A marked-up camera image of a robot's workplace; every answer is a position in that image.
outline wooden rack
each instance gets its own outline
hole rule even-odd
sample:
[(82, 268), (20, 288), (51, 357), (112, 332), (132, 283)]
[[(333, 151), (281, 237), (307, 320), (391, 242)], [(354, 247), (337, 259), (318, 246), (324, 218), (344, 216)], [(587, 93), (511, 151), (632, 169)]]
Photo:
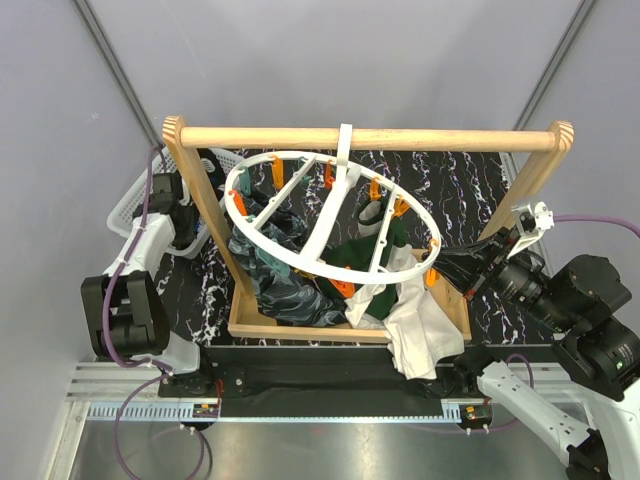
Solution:
[[(162, 132), (178, 170), (236, 282), (229, 321), (229, 332), (232, 335), (338, 342), (388, 342), (381, 331), (355, 330), (348, 325), (333, 328), (280, 327), (274, 319), (260, 314), (251, 280), (227, 248), (231, 230), (196, 151), (196, 148), (207, 147), (335, 149), (339, 129), (187, 127), (182, 117), (167, 117)], [(572, 144), (573, 127), (567, 122), (553, 122), (544, 132), (354, 129), (351, 140), (353, 150), (531, 152), (479, 240), (501, 227), (513, 226), (511, 206), (542, 189)], [(421, 251), (415, 250), (414, 253), (419, 255)], [(470, 340), (466, 301), (461, 299), (460, 293), (442, 278), (430, 290), (465, 340)]]

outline marble pattern surface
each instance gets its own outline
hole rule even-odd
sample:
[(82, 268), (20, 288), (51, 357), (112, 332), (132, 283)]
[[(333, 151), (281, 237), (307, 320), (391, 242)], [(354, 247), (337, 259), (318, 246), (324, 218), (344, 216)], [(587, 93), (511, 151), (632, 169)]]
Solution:
[[(261, 152), (241, 150), (237, 153), (249, 157)], [(477, 239), (507, 189), (497, 153), (352, 151), (350, 160), (379, 172), (411, 192), (434, 217), (445, 245), (462, 245)], [(285, 162), (286, 178), (290, 178), (295, 163)], [(308, 187), (296, 187), (284, 203), (307, 218), (310, 228), (328, 194), (323, 174), (323, 166), (316, 165), (309, 172)], [(251, 177), (253, 188), (267, 195), (275, 193), (269, 165), (252, 168)], [(331, 232), (330, 245), (338, 245), (355, 234), (355, 205), (368, 195), (369, 183), (361, 178), (343, 203)], [(403, 220), (411, 245), (426, 246), (430, 233), (415, 213), (409, 211)], [(233, 279), (211, 239), (193, 260), (165, 255), (156, 284), (169, 318), (174, 319), (174, 331), (197, 343), (318, 344), (231, 337), (227, 325)], [(471, 302), (470, 316), (472, 343), (548, 343), (551, 339), (550, 332), (541, 330), (536, 322), (514, 308), (502, 305), (492, 292)]]

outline orange clip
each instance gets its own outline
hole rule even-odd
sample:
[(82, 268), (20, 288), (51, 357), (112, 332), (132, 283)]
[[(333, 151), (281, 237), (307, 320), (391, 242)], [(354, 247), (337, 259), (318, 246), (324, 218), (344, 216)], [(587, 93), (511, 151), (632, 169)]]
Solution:
[(269, 158), (273, 158), (273, 163), (271, 164), (273, 184), (277, 190), (281, 190), (284, 187), (284, 163), (277, 155), (269, 155)]
[(336, 287), (344, 298), (351, 298), (356, 294), (356, 286), (351, 282), (341, 282), (340, 280), (329, 279), (331, 285)]
[(331, 175), (331, 160), (327, 160), (327, 166), (324, 169), (324, 186), (327, 188), (327, 190), (331, 190), (333, 182), (335, 181), (336, 179)]
[(407, 210), (409, 210), (409, 204), (405, 202), (401, 196), (398, 196), (398, 198), (396, 198), (396, 204), (393, 206), (393, 209), (393, 216), (401, 217), (407, 212)]
[(427, 287), (433, 287), (439, 278), (440, 278), (440, 274), (436, 272), (436, 269), (430, 268), (427, 271)]
[(382, 195), (380, 194), (380, 184), (378, 183), (378, 177), (371, 179), (371, 185), (369, 185), (369, 200), (372, 202), (380, 200)]
[(242, 214), (242, 216), (246, 217), (247, 209), (244, 207), (244, 202), (242, 201), (242, 196), (236, 192), (235, 190), (230, 190), (229, 195), (233, 197), (233, 203), (236, 204), (236, 208)]

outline white wall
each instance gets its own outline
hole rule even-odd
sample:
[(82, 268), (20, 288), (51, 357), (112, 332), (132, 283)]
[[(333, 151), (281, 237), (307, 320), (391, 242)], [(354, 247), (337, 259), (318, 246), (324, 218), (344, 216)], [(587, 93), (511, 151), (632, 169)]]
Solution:
[(80, 284), (122, 244), (105, 219), (147, 145), (70, 1), (0, 4), (0, 476), (31, 480), (90, 351)]
[(160, 128), (511, 129), (578, 0), (92, 0)]
[[(568, 120), (569, 156), (541, 194), (555, 214), (614, 215), (640, 224), (640, 2), (599, 2), (528, 129)], [(607, 256), (635, 298), (618, 318), (640, 334), (640, 241), (603, 224), (558, 224), (545, 237), (552, 267)]]

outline gray floor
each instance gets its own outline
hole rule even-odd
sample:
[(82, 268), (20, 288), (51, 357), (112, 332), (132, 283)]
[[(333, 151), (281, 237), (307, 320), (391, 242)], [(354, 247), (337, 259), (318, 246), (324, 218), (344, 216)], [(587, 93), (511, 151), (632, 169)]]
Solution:
[[(501, 415), (495, 425), (505, 423)], [(195, 465), (195, 438), (175, 431), (149, 439), (171, 424), (127, 423), (121, 449), (130, 468), (143, 479), (184, 479)], [(467, 438), (457, 427), (380, 424), (218, 424), (206, 438), (213, 451), (196, 478), (203, 479), (435, 479), (560, 480), (564, 468), (526, 427)], [(89, 422), (74, 466), (73, 479), (126, 479), (115, 461), (113, 424)]]

